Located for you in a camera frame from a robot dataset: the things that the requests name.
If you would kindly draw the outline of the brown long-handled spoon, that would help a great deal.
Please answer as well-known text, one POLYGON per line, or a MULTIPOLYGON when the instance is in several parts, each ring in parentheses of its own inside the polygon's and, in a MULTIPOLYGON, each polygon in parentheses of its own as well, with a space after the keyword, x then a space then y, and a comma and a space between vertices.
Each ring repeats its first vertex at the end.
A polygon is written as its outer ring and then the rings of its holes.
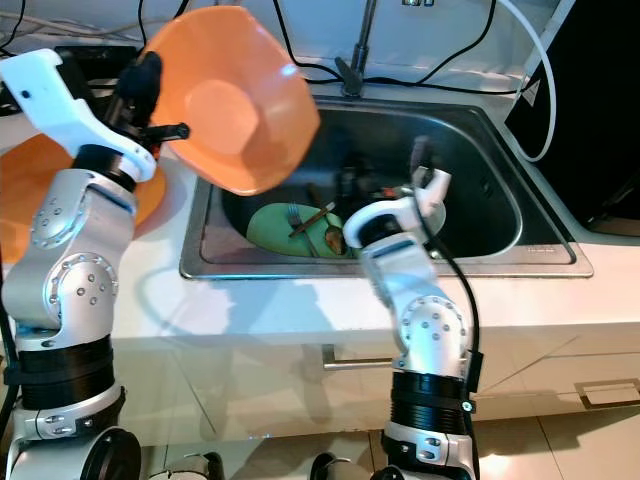
POLYGON ((334 200, 330 201, 329 205, 326 206, 325 243, 335 255, 346 256, 349 247, 346 243, 346 236, 344 236, 342 221, 340 221, 337 216, 337 206, 337 198, 334 198, 334 200))

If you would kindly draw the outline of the dark wooden chopstick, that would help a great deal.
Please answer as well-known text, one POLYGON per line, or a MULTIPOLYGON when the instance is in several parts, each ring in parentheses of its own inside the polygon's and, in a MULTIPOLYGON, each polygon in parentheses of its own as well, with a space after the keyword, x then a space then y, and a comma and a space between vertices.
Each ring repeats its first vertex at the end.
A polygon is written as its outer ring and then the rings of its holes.
POLYGON ((316 210, 314 214, 307 218, 305 221, 297 221, 296 224, 293 225, 293 230, 291 232, 291 237, 296 237, 298 234, 302 234, 307 232, 310 229, 311 225, 314 225, 316 221, 325 221, 326 224, 329 224, 329 216, 332 215, 332 210, 334 209, 335 204, 333 202, 329 202, 325 207, 321 207, 321 209, 316 210))

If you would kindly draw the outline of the green plate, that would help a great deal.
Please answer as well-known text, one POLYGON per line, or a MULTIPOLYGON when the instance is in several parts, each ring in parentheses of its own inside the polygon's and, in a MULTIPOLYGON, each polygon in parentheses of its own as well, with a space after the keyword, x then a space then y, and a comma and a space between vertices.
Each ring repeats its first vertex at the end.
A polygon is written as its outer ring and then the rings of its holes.
POLYGON ((352 259, 355 251, 346 248, 346 252, 337 253, 330 250, 325 242, 325 232, 329 224, 342 227, 342 220, 333 212, 329 212, 326 220, 317 219, 305 233, 292 236, 293 227, 289 223, 289 211, 296 209, 302 221, 315 216, 319 209, 301 204, 269 204, 262 206, 250 219, 246 230, 246 238, 262 250, 269 250, 280 255, 315 257, 315 259, 352 259))

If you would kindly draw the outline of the steel faucet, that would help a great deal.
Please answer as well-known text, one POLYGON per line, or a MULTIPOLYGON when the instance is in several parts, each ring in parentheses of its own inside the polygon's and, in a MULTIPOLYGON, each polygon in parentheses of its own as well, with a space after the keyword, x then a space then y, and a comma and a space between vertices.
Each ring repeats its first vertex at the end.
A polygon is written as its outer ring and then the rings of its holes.
POLYGON ((348 99, 360 99, 362 90, 364 90, 365 65, 367 56, 369 56, 369 37, 376 4, 378 4, 378 0, 365 0, 360 32, 358 32, 357 41, 349 59, 335 58, 335 67, 337 67, 338 76, 342 82, 340 92, 348 99))

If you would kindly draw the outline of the stainless steel sink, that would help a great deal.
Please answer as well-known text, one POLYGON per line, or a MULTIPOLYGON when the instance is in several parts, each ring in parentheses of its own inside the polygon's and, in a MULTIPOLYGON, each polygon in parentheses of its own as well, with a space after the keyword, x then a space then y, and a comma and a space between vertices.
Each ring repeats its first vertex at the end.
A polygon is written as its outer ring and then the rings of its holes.
POLYGON ((333 200, 340 169, 364 164, 371 187, 406 182, 415 138, 431 141, 431 163, 451 174, 440 238, 468 278, 590 276, 593 269, 536 191, 524 164, 477 106, 320 96, 320 127, 291 177, 243 197, 200 180, 189 215, 180 274, 189 279, 357 278, 356 259, 291 255, 248 241, 252 215, 268 205, 333 200))

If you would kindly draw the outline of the orange plastic plate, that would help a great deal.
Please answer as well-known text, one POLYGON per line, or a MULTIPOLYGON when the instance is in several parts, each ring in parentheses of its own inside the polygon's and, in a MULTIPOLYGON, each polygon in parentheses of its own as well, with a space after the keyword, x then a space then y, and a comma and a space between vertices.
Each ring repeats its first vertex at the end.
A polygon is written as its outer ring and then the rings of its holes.
MULTIPOLYGON (((70 163, 68 152, 45 134, 36 134, 0 157, 0 256, 4 265, 17 264, 26 251, 29 227, 38 206, 49 192, 54 175, 70 163)), ((154 178, 134 192, 140 205, 134 238, 163 223, 155 215, 165 209, 166 183, 166 173, 159 168, 154 178)))

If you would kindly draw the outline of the large black box appliance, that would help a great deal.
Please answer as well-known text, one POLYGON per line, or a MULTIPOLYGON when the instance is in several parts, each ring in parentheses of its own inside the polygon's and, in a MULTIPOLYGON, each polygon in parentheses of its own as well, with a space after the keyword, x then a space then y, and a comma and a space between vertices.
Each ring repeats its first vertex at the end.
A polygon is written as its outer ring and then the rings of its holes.
POLYGON ((558 116, 534 164, 573 219, 640 237, 640 0, 573 0, 549 44, 558 116))

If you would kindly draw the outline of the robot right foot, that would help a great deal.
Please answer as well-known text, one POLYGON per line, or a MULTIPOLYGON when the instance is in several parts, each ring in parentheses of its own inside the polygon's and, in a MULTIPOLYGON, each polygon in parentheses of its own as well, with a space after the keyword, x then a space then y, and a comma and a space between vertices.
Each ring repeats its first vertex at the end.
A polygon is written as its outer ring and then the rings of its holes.
POLYGON ((307 480, 369 480, 369 471, 361 463, 325 452, 312 461, 307 480))

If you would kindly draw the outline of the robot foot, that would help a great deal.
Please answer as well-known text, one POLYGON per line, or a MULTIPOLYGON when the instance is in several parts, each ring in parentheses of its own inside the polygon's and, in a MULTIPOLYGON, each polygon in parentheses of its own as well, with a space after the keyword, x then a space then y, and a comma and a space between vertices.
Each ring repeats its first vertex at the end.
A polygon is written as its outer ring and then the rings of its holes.
POLYGON ((325 452, 312 461, 307 480, 369 480, 369 471, 361 463, 325 452))
POLYGON ((148 480, 225 480, 220 454, 187 454, 170 462, 148 480))

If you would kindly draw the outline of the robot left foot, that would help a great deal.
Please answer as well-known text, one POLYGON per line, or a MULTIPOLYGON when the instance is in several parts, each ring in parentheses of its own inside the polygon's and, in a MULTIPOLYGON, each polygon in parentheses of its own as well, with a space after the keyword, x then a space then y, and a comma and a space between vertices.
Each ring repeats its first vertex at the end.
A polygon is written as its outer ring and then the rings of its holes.
POLYGON ((148 480, 225 480, 220 454, 187 454, 170 462, 148 480))

